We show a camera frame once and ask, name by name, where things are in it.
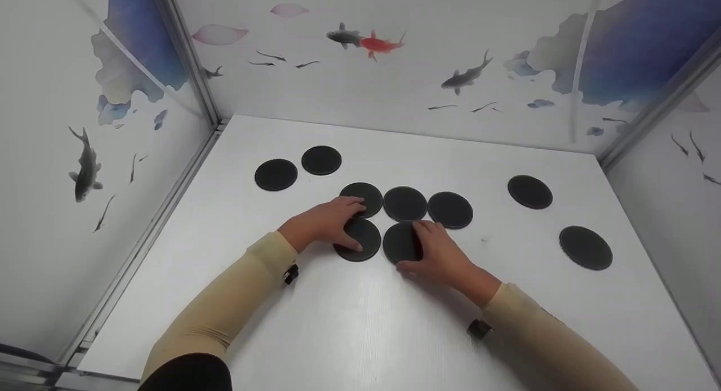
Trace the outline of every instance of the left hand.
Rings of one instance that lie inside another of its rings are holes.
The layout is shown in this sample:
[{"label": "left hand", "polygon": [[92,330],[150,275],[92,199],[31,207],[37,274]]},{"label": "left hand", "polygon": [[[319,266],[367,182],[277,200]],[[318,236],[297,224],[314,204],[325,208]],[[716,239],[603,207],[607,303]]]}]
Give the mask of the left hand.
[{"label": "left hand", "polygon": [[320,241],[345,246],[360,252],[361,244],[343,230],[353,215],[366,210],[363,198],[337,197],[288,219],[278,232],[296,252],[302,252],[312,242]]}]

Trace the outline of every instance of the forearm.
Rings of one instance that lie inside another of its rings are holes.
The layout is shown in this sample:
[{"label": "forearm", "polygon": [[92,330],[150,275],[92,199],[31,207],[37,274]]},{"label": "forearm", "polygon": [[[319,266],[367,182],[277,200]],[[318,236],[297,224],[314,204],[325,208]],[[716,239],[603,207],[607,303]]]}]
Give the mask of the forearm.
[{"label": "forearm", "polygon": [[224,358],[227,347],[268,296],[298,253],[278,232],[265,235],[201,291],[155,343],[142,381],[175,357],[209,353]]},{"label": "forearm", "polygon": [[482,307],[484,321],[528,353],[557,383],[567,389],[638,391],[608,358],[517,286],[500,284],[485,270],[467,279],[459,290]]}]

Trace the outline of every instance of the round foam pad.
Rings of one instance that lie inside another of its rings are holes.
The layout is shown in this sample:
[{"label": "round foam pad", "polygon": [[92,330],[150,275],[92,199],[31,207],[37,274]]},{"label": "round foam pad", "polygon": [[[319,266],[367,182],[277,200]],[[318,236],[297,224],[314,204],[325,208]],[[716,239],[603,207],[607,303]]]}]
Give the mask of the round foam pad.
[{"label": "round foam pad", "polygon": [[522,206],[530,209],[547,208],[553,194],[547,185],[529,175],[517,175],[508,181],[508,193]]},{"label": "round foam pad", "polygon": [[356,214],[356,216],[360,218],[370,218],[378,214],[378,211],[381,211],[381,208],[383,208],[383,195],[381,191],[369,183],[352,183],[346,185],[345,188],[340,190],[340,196],[363,198],[363,204],[366,206],[366,210]]},{"label": "round foam pad", "polygon": [[608,243],[590,229],[569,226],[561,231],[559,241],[571,260],[589,270],[604,270],[613,261],[613,253]]},{"label": "round foam pad", "polygon": [[383,251],[393,264],[403,260],[418,261],[423,258],[423,247],[410,222],[400,222],[389,227],[383,236]]},{"label": "round foam pad", "polygon": [[341,245],[333,245],[335,253],[345,260],[366,261],[376,255],[381,248],[381,232],[378,232],[376,225],[368,219],[352,218],[345,224],[343,230],[363,246],[363,250],[356,252]]},{"label": "round foam pad", "polygon": [[383,196],[386,214],[398,222],[419,221],[428,210],[425,197],[410,186],[396,186]]},{"label": "round foam pad", "polygon": [[338,150],[328,145],[317,145],[306,150],[301,158],[303,168],[312,175],[329,175],[338,170],[342,158]]},{"label": "round foam pad", "polygon": [[285,190],[297,178],[298,168],[285,158],[273,158],[255,170],[255,183],[266,191]]},{"label": "round foam pad", "polygon": [[430,197],[428,214],[446,229],[461,229],[473,220],[473,208],[466,198],[448,191]]}]

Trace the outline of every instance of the white table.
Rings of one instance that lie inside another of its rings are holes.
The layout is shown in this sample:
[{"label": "white table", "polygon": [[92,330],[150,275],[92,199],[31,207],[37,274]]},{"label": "white table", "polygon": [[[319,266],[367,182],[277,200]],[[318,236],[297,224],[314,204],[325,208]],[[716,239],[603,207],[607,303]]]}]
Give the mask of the white table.
[{"label": "white table", "polygon": [[[303,152],[319,144],[342,154],[332,175],[300,166]],[[298,180],[278,193],[260,190],[255,168],[278,157],[296,163]],[[548,184],[549,208],[534,211],[510,198],[506,184],[520,174]],[[139,378],[155,340],[246,247],[354,181],[382,192],[414,186],[426,198],[461,194],[474,220],[451,235],[474,263],[520,285],[639,388],[716,389],[592,155],[242,116],[221,135],[79,369]],[[381,234],[393,224],[383,211],[371,221]],[[558,235],[569,225],[602,235],[613,249],[610,268],[585,270],[562,252]],[[308,253],[299,261],[300,277],[231,347],[235,389],[540,386],[496,335],[479,342],[466,334],[474,308],[456,294],[402,278],[382,249],[363,263],[324,245]]]}]

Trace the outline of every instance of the red goldfish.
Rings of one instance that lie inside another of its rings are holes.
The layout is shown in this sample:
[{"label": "red goldfish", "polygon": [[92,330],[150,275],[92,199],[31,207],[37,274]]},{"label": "red goldfish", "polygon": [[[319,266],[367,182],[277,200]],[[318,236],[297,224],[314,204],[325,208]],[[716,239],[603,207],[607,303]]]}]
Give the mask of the red goldfish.
[{"label": "red goldfish", "polygon": [[371,31],[371,37],[364,37],[360,40],[360,46],[365,47],[368,50],[368,58],[376,60],[376,53],[390,53],[398,47],[402,47],[404,36],[405,32],[403,32],[403,35],[398,43],[393,43],[389,40],[378,39],[376,37],[376,30],[374,29]]}]

